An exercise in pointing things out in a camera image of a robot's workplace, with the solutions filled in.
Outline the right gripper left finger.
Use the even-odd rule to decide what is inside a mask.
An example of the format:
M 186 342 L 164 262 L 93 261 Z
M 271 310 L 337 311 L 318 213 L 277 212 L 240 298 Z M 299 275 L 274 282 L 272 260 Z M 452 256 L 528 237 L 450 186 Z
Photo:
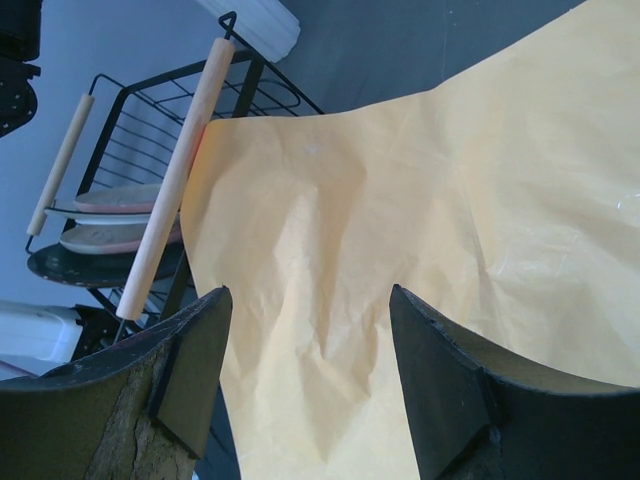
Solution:
M 219 287 L 109 348 L 2 381 L 2 478 L 191 478 L 206 450 L 232 308 Z

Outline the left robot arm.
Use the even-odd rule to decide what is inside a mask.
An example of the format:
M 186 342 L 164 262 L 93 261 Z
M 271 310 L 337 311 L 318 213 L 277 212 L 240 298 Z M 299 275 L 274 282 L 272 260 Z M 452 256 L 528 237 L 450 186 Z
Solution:
M 1 0 L 1 136 L 30 122 L 38 101 L 30 81 L 40 54 L 42 0 Z

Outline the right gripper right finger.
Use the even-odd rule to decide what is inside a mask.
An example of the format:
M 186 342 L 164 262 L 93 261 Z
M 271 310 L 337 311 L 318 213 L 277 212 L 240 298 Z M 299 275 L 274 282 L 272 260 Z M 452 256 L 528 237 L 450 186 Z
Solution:
M 637 389 L 529 360 L 401 286 L 389 310 L 422 478 L 638 477 Z

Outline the orange paper flower bouquet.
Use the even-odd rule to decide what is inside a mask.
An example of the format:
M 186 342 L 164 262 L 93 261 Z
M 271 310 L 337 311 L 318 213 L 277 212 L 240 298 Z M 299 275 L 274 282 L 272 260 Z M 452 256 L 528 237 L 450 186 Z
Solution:
M 639 5 L 587 1 L 438 87 L 211 122 L 184 196 L 196 290 L 233 297 L 244 479 L 415 479 L 402 285 L 531 360 L 639 383 Z

